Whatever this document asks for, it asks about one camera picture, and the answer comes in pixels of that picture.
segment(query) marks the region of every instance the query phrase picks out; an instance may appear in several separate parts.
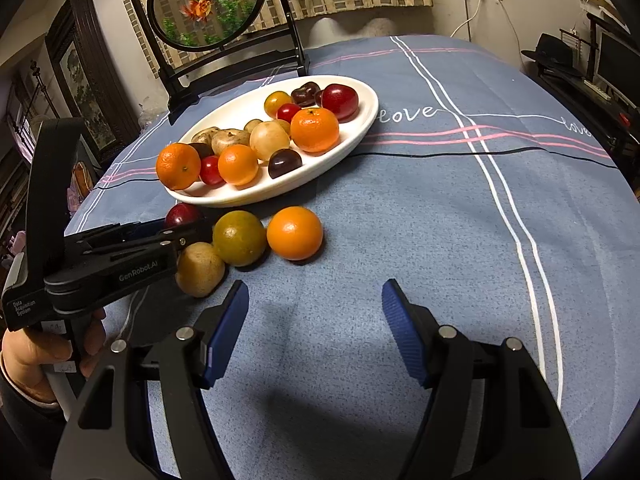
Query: circular frame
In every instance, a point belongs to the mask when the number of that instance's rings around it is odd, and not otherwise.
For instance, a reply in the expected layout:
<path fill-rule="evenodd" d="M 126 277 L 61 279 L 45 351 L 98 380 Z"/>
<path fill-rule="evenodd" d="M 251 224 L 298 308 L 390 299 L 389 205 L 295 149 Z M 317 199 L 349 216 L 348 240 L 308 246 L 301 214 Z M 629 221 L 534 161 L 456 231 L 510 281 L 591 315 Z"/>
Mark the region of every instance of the circular frame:
<path fill-rule="evenodd" d="M 227 36 L 226 38 L 223 38 L 217 43 L 204 45 L 204 46 L 186 46 L 181 43 L 176 43 L 175 41 L 170 40 L 164 34 L 164 30 L 162 30 L 162 28 L 160 27 L 158 20 L 156 20 L 156 14 L 153 12 L 154 0 L 146 0 L 146 16 L 148 17 L 148 20 L 149 20 L 149 23 L 151 24 L 151 28 L 153 29 L 153 32 L 163 43 L 166 43 L 167 45 L 172 46 L 176 50 L 182 50 L 184 52 L 206 52 L 207 50 L 215 50 L 216 48 L 224 46 L 227 43 L 233 41 L 238 36 L 240 36 L 242 33 L 244 33 L 244 31 L 247 30 L 249 25 L 251 25 L 254 22 L 258 14 L 260 14 L 260 10 L 262 9 L 263 5 L 264 5 L 264 0 L 255 0 L 254 10 L 252 10 L 249 16 L 247 17 L 247 19 L 244 20 L 244 22 L 242 22 L 242 25 L 238 27 L 238 30 L 236 30 L 233 34 Z"/>

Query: white oval plate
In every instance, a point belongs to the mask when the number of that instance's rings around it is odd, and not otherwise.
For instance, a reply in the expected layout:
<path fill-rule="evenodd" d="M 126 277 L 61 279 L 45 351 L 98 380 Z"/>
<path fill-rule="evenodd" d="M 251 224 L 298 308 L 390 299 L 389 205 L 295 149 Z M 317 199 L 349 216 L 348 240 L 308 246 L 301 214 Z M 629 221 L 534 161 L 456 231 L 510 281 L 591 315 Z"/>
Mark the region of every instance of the white oval plate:
<path fill-rule="evenodd" d="M 378 114 L 378 96 L 374 90 L 362 81 L 337 75 L 316 75 L 286 79 L 251 90 L 232 101 L 213 110 L 200 120 L 191 130 L 182 136 L 179 142 L 191 142 L 193 136 L 205 128 L 237 128 L 242 130 L 251 119 L 270 121 L 264 111 L 264 101 L 269 94 L 283 90 L 289 94 L 308 81 L 315 81 L 324 89 L 331 83 L 352 87 L 360 100 L 358 114 L 350 121 L 340 123 L 340 142 L 327 152 L 318 155 L 302 152 L 293 142 L 290 147 L 302 157 L 302 167 L 271 178 L 267 172 L 267 164 L 261 163 L 258 175 L 251 184 L 242 187 L 225 184 L 212 188 L 203 182 L 196 182 L 182 191 L 167 192 L 180 202 L 208 207 L 232 207 L 253 202 L 260 202 L 278 196 L 306 184 L 335 166 L 353 150 L 367 133 Z"/>

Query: computer monitor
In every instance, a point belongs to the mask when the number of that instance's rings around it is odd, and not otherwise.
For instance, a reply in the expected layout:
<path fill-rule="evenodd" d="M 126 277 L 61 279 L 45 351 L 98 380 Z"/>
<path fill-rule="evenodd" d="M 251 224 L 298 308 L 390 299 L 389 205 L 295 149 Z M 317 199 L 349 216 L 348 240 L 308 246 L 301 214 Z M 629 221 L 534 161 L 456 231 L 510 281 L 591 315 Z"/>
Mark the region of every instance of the computer monitor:
<path fill-rule="evenodd" d="M 604 31 L 596 75 L 622 100 L 640 107 L 640 52 Z"/>

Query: black hat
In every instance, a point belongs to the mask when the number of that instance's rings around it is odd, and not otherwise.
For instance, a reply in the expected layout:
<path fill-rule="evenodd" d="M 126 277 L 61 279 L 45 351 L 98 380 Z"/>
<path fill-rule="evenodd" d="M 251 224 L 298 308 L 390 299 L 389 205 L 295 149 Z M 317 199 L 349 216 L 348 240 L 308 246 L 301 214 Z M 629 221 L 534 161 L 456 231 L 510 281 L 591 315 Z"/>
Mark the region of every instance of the black hat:
<path fill-rule="evenodd" d="M 532 50 L 523 50 L 522 53 L 524 56 L 548 68 L 560 70 L 569 75 L 575 75 L 576 77 L 584 77 L 579 70 L 574 68 L 574 52 L 571 50 L 571 47 L 555 36 L 542 34 L 538 40 L 535 52 Z"/>

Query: white and red goldfish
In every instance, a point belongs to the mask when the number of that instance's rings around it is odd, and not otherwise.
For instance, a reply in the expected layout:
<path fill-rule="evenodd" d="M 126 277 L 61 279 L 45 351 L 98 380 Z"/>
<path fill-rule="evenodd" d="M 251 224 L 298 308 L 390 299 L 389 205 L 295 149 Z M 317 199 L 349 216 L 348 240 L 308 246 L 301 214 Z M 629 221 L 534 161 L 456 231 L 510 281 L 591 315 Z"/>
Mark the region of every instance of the white and red goldfish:
<path fill-rule="evenodd" d="M 191 18 L 195 22 L 207 22 L 207 16 L 211 12 L 211 0 L 189 0 L 188 6 L 182 6 L 180 12 L 183 16 Z"/>

